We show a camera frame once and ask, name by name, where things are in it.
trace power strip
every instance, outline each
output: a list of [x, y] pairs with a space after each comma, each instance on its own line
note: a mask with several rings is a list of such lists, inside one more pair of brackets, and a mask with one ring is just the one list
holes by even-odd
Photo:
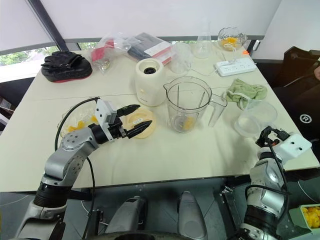
[[249, 57], [237, 58], [235, 62], [219, 61], [215, 64], [215, 69], [222, 77], [243, 74], [256, 70], [257, 66]]

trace green cloth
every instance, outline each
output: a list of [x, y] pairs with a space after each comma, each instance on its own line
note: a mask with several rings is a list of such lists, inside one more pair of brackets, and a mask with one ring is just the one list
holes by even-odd
[[267, 96], [267, 88], [262, 85], [250, 85], [240, 79], [233, 81], [231, 87], [226, 91], [225, 98], [236, 102], [240, 109], [245, 109], [250, 99], [263, 100]]

